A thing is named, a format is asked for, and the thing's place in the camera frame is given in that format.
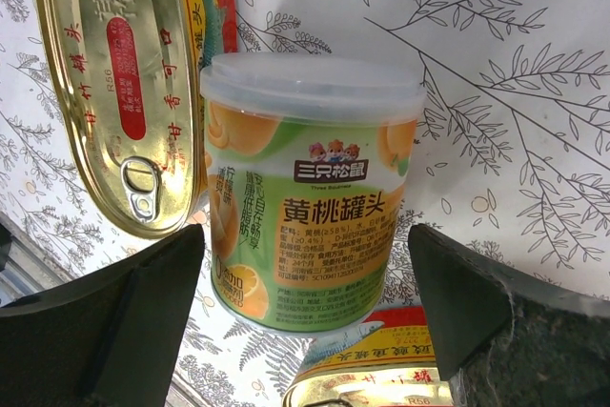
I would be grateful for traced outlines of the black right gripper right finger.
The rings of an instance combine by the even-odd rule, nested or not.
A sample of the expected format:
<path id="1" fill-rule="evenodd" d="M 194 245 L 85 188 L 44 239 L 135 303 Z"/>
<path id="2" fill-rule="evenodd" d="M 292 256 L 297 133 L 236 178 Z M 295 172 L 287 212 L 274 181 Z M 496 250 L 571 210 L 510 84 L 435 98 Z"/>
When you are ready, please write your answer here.
<path id="1" fill-rule="evenodd" d="M 609 303 L 418 224 L 408 247 L 437 368 L 456 406 L 606 406 Z"/>

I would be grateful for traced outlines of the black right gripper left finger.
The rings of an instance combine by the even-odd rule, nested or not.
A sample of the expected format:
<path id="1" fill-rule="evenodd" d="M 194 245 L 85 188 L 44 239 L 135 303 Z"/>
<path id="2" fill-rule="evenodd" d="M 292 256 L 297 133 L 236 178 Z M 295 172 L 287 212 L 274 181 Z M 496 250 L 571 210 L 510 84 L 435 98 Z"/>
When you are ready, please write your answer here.
<path id="1" fill-rule="evenodd" d="M 1 309 L 4 406 L 162 406 L 205 251 L 199 225 Z"/>

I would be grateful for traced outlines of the gold oval fish tin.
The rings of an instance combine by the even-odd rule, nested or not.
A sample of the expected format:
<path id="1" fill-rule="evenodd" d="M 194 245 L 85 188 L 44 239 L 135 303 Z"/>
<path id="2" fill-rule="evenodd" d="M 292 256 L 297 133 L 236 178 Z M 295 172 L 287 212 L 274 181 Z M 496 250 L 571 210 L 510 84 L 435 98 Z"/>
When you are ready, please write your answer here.
<path id="1" fill-rule="evenodd" d="M 315 339 L 282 399 L 284 407 L 453 404 L 420 306 L 378 310 Z"/>

